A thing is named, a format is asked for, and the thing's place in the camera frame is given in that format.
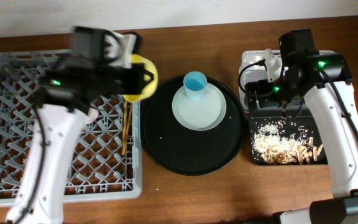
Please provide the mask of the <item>clear plastic bin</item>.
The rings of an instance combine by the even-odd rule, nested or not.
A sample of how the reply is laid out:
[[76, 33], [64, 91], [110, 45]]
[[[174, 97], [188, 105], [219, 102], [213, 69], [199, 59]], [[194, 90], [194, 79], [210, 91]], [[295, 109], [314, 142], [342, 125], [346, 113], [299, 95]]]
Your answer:
[[[267, 70], [264, 60], [265, 50], [245, 51], [242, 54], [242, 65], [239, 70], [239, 91], [244, 109], [251, 116], [257, 114], [273, 113], [278, 115], [280, 110], [293, 111], [295, 109], [251, 109], [246, 102], [246, 83], [258, 80], [267, 80]], [[316, 56], [302, 56], [291, 53], [282, 55], [282, 69], [280, 77], [274, 81], [278, 86], [284, 87], [287, 97], [299, 96], [303, 99], [314, 87], [324, 86], [326, 79], [319, 73], [318, 67], [327, 64], [328, 55], [332, 51], [319, 51]]]

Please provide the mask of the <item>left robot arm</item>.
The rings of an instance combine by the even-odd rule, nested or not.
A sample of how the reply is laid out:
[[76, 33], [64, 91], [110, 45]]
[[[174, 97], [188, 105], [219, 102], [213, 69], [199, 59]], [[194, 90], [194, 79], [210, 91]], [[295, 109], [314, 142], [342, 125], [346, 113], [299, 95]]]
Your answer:
[[135, 103], [153, 95], [158, 73], [139, 54], [136, 32], [76, 26], [70, 51], [39, 78], [30, 151], [7, 223], [62, 223], [63, 196], [92, 102], [121, 95]]

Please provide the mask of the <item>pink cup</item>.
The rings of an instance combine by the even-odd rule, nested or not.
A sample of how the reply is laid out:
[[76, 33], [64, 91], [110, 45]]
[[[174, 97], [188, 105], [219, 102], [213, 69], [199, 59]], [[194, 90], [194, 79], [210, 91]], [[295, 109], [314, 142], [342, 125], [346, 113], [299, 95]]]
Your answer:
[[99, 110], [94, 109], [94, 108], [90, 108], [90, 109], [88, 110], [88, 115], [87, 115], [86, 124], [90, 124], [90, 123], [92, 123], [93, 121], [95, 121], [96, 118], [98, 117], [98, 115], [99, 115]]

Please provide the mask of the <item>round black tray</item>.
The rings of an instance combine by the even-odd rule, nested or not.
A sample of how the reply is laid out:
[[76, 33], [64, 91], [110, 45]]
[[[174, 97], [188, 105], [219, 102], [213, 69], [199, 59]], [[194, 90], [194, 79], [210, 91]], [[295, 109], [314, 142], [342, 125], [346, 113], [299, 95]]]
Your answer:
[[155, 94], [142, 103], [140, 136], [142, 147], [160, 166], [180, 175], [205, 175], [229, 164], [243, 148], [247, 123], [237, 96], [213, 78], [208, 82], [222, 91], [227, 110], [223, 120], [206, 131], [194, 131], [174, 117], [172, 100], [183, 77], [163, 82]]

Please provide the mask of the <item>grey plate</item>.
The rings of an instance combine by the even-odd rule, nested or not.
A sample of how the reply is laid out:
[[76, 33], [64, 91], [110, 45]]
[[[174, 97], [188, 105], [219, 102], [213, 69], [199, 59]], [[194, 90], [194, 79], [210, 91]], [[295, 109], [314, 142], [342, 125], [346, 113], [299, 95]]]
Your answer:
[[175, 119], [184, 127], [194, 131], [206, 131], [216, 127], [226, 115], [226, 99], [222, 91], [207, 83], [203, 96], [198, 100], [187, 97], [182, 86], [174, 94], [172, 111]]

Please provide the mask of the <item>wooden chopstick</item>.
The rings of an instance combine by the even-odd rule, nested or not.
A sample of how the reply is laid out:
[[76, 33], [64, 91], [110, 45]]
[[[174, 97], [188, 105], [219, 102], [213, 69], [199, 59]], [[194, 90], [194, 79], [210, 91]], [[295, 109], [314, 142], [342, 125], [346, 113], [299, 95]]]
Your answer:
[[126, 150], [127, 148], [127, 140], [128, 140], [128, 135], [129, 135], [129, 128], [131, 125], [131, 119], [132, 119], [132, 109], [133, 109], [133, 105], [132, 103], [129, 104], [129, 112], [127, 113], [127, 119], [126, 119], [126, 123], [125, 123], [125, 130], [124, 130], [124, 136], [123, 136], [123, 140], [124, 140], [124, 150]]
[[124, 102], [124, 119], [123, 119], [123, 132], [122, 132], [122, 152], [121, 155], [124, 156], [126, 153], [126, 145], [127, 145], [127, 140], [126, 140], [126, 126], [127, 126], [127, 107], [128, 107], [128, 101], [125, 100]]

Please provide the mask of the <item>light blue cup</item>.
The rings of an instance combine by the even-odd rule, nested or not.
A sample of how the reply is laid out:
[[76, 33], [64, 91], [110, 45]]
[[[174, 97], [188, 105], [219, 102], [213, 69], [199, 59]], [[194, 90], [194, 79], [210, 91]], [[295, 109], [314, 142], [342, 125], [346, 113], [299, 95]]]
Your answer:
[[189, 72], [183, 79], [183, 85], [185, 87], [185, 93], [189, 99], [199, 100], [204, 94], [207, 78], [201, 72]]

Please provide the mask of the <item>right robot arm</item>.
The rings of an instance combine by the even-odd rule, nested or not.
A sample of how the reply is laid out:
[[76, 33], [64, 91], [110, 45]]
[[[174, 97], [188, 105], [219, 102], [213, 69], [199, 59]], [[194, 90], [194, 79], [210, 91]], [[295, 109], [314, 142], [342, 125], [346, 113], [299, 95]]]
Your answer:
[[264, 100], [285, 109], [307, 107], [319, 131], [333, 197], [309, 207], [274, 213], [270, 223], [358, 223], [358, 113], [352, 75], [343, 55], [322, 54], [309, 29], [292, 30], [279, 40], [280, 54], [266, 50], [257, 65], [267, 76], [250, 82], [252, 65], [242, 66], [239, 89], [249, 112]]

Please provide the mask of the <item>grey dishwasher rack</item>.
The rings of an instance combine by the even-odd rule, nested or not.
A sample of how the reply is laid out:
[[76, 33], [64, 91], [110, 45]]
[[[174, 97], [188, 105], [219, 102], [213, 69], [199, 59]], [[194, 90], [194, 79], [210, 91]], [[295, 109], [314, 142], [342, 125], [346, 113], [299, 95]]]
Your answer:
[[[0, 207], [9, 207], [29, 154], [37, 80], [63, 50], [0, 53]], [[66, 203], [136, 198], [142, 191], [139, 105], [123, 138], [124, 99], [100, 97], [97, 118], [80, 134], [68, 172]]]

